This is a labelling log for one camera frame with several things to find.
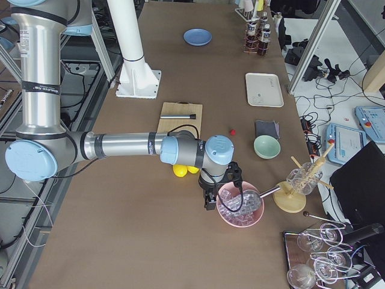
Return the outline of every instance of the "yellow lemon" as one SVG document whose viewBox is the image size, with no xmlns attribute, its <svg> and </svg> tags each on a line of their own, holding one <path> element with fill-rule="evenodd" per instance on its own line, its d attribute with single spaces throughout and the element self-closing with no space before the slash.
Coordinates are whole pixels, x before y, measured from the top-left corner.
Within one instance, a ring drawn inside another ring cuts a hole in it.
<svg viewBox="0 0 385 289">
<path fill-rule="evenodd" d="M 199 169 L 197 167 L 190 167 L 188 166 L 187 167 L 187 170 L 190 172 L 190 173 L 197 173 L 199 172 Z"/>
<path fill-rule="evenodd" d="M 176 176 L 183 178 L 187 174 L 187 166 L 183 166 L 181 164 L 174 164 L 173 172 Z"/>
</svg>

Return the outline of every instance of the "brown table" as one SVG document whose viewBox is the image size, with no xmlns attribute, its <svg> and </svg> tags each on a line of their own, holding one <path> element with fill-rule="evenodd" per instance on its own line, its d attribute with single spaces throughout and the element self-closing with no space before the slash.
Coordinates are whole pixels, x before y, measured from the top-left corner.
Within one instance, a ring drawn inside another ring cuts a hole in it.
<svg viewBox="0 0 385 289">
<path fill-rule="evenodd" d="M 111 90 L 94 132 L 156 131 L 163 102 L 203 104 L 202 139 L 230 137 L 245 181 L 260 191 L 285 179 L 290 160 L 309 159 L 276 40 L 264 57 L 242 52 L 245 23 L 232 5 L 146 3 L 140 31 L 146 61 L 162 70 L 155 100 L 121 99 Z M 183 33 L 205 28 L 212 41 L 187 45 Z M 245 74 L 274 73 L 283 108 L 247 104 Z M 253 151 L 254 121 L 280 124 L 281 154 L 262 160 Z M 247 229 L 205 211 L 198 175 L 173 175 L 157 156 L 111 157 L 75 177 L 30 288 L 286 288 L 282 231 L 313 223 L 281 211 L 271 196 L 262 220 Z M 322 214 L 319 194 L 306 209 Z"/>
</svg>

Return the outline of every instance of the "white tray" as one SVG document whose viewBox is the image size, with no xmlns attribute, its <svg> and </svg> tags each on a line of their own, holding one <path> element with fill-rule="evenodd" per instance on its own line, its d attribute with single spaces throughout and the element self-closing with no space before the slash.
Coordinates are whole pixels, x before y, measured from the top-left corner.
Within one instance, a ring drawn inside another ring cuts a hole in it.
<svg viewBox="0 0 385 289">
<path fill-rule="evenodd" d="M 268 73 L 246 74 L 247 102 L 254 107 L 282 107 L 278 76 Z"/>
</svg>

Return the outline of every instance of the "computer screen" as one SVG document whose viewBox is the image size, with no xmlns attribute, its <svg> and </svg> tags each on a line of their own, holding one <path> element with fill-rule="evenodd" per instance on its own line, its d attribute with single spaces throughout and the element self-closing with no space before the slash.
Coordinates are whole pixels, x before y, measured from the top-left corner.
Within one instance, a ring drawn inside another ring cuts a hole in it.
<svg viewBox="0 0 385 289">
<path fill-rule="evenodd" d="M 335 171 L 330 182 L 354 230 L 373 223 L 385 226 L 385 156 L 373 141 Z M 385 279 L 385 234 L 369 237 L 363 243 Z"/>
</svg>

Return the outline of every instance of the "blue device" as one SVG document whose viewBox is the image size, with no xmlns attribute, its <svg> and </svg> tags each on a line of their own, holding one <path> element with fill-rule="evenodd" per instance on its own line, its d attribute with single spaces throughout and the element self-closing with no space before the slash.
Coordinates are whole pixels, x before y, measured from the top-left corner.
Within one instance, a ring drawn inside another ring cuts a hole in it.
<svg viewBox="0 0 385 289">
<path fill-rule="evenodd" d="M 368 137 L 376 143 L 385 143 L 385 108 L 356 107 L 355 112 Z"/>
<path fill-rule="evenodd" d="M 366 145 L 366 134 L 360 129 L 331 123 L 326 129 L 325 140 L 334 142 L 327 158 L 334 163 L 345 164 Z"/>
</svg>

